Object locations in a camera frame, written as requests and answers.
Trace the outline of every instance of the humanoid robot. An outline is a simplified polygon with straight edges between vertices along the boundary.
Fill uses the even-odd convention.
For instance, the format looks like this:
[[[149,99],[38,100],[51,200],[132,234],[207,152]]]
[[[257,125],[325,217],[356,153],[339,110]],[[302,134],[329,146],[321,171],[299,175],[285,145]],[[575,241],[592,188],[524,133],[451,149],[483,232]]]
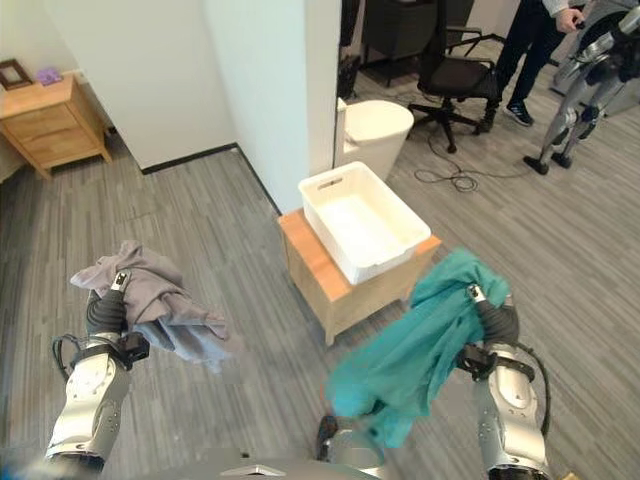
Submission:
[[[541,175],[549,171],[549,160],[563,168],[571,167],[571,150],[589,136],[625,83],[640,77],[640,6],[559,69],[554,84],[571,77],[575,80],[547,130],[540,155],[524,157],[524,162]],[[593,96],[578,113],[582,97],[594,85]]]

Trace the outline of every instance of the office chair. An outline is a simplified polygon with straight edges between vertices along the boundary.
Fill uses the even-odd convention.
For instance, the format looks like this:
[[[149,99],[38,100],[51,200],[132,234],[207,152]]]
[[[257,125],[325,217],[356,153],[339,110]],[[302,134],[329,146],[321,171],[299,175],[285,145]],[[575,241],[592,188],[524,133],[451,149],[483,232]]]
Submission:
[[[436,121],[444,129],[449,140],[449,153],[457,151],[451,123],[463,123],[475,127],[474,133],[479,135],[488,132],[493,123],[497,109],[498,89],[495,80],[495,64],[489,58],[474,58],[468,55],[485,39],[478,28],[447,26],[447,0],[438,0],[437,23],[434,35],[423,50],[420,58],[420,79],[418,89],[425,95],[443,97],[440,107],[412,103],[409,110],[426,113],[427,116],[415,125]],[[472,34],[475,37],[458,42],[447,43],[452,33]],[[469,45],[464,56],[451,55],[453,48]],[[478,121],[459,115],[455,112],[452,100],[463,101],[467,98],[486,98],[489,102],[485,117]]]

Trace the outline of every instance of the wood grain floor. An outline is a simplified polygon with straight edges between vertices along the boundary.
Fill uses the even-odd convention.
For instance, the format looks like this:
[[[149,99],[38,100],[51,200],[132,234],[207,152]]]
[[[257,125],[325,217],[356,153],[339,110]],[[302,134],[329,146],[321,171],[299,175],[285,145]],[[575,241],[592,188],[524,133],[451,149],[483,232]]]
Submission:
[[[479,54],[497,56],[489,46]],[[509,174],[537,151],[558,98],[545,81],[528,103],[525,129],[499,115],[480,138],[459,132],[465,168]],[[361,98],[413,92],[415,79],[384,91],[361,75]],[[481,104],[459,105],[479,115]],[[554,394],[548,454],[557,478],[631,479],[640,469],[640,112],[604,122],[575,151],[569,171],[547,177],[479,178],[461,194],[425,185],[419,168],[448,171],[429,150],[435,128],[406,142],[388,183],[443,239],[465,245],[511,281],[523,339],[545,358]],[[0,455],[40,455],[63,405],[49,341],[80,334],[85,294],[69,277],[125,238],[172,257],[196,299],[222,304],[250,353],[222,375],[154,351],[133,371],[123,426],[104,478],[132,479],[238,446],[259,456],[309,456],[326,406],[320,390],[340,357],[399,318],[393,304],[327,349],[312,312],[288,279],[275,213],[238,152],[143,176],[121,144],[113,165],[82,162],[50,183],[30,170],[0,187]],[[402,449],[398,478],[481,479],[470,380],[455,373]]]

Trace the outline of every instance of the towel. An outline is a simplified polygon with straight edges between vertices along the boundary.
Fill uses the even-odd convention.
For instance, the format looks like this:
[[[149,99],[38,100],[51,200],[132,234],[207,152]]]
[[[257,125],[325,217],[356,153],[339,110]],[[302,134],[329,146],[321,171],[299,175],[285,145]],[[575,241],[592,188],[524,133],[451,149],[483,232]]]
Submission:
[[[325,394],[335,414],[358,417],[375,406],[369,421],[374,439],[384,447],[402,446],[414,420],[429,415],[458,352],[482,340],[483,328],[466,291],[474,283],[496,307],[509,293],[504,279],[463,249],[419,281],[411,309],[347,355],[330,375]]]
[[[142,333],[155,347],[204,363],[216,372],[222,360],[242,349],[240,339],[232,338],[220,313],[210,312],[191,299],[171,260],[138,241],[125,240],[116,255],[100,258],[70,281],[102,297],[116,272],[124,268],[131,270],[124,294],[129,330]]]

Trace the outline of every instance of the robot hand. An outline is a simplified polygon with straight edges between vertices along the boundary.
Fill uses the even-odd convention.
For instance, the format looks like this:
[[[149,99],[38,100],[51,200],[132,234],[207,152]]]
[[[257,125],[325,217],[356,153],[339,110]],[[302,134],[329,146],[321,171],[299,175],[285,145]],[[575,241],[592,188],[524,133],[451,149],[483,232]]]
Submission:
[[[485,346],[494,343],[516,346],[520,335],[520,322],[511,294],[498,308],[489,303],[477,285],[469,287],[469,295],[476,304],[476,310],[484,327]]]

